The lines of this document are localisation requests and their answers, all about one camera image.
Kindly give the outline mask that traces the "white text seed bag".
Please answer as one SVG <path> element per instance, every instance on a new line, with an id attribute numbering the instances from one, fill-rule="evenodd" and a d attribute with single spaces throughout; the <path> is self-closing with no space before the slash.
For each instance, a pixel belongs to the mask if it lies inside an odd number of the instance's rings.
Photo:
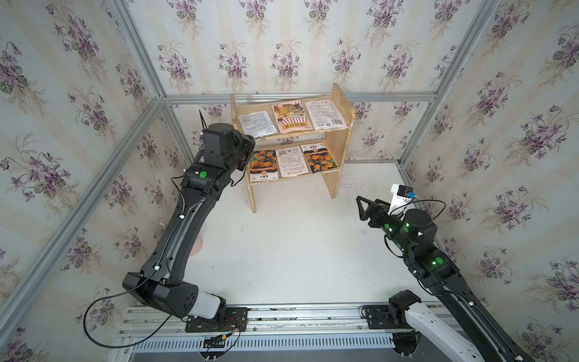
<path id="1" fill-rule="evenodd" d="M 253 138 L 267 137 L 277 134 L 277 128 L 267 111 L 238 116 L 241 128 L 246 135 Z"/>

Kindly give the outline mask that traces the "white barcode seed bag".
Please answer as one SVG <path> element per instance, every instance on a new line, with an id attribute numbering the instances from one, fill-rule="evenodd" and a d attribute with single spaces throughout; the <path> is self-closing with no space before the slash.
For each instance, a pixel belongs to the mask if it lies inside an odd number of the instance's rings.
<path id="1" fill-rule="evenodd" d="M 316 131 L 347 128 L 345 119 L 332 100 L 310 100 L 305 106 Z"/>

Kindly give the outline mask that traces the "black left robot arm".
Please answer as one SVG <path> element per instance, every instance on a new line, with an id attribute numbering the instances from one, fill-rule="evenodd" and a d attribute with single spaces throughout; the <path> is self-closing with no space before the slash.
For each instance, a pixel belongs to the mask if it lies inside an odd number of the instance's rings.
<path id="1" fill-rule="evenodd" d="M 221 325 L 226 301 L 184 280 L 185 267 L 200 230 L 233 186 L 232 174 L 246 169 L 255 140 L 233 125 L 216 123 L 204 129 L 203 145 L 179 177 L 176 210 L 152 256 L 139 272 L 126 274 L 122 286 L 138 302 L 174 317 L 196 317 Z"/>

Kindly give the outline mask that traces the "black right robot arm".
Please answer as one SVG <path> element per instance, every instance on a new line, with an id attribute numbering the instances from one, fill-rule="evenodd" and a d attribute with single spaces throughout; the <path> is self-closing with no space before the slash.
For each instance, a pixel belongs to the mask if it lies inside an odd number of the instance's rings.
<path id="1" fill-rule="evenodd" d="M 386 245 L 394 244 L 419 285 L 448 309 L 463 332 L 441 321 L 411 291 L 389 300 L 389 321 L 413 328 L 452 361 L 531 361 L 532 356 L 491 316 L 450 257 L 434 245 L 437 225 L 416 202 L 393 208 L 389 203 L 362 196 L 356 199 L 361 220 L 384 232 Z"/>

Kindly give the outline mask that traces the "colourful popcorn seed bag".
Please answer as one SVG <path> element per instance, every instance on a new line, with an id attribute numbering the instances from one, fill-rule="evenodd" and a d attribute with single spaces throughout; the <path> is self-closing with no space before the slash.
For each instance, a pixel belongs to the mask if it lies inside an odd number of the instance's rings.
<path id="1" fill-rule="evenodd" d="M 274 121 L 281 134 L 313 131 L 302 102 L 299 100 L 271 104 Z"/>

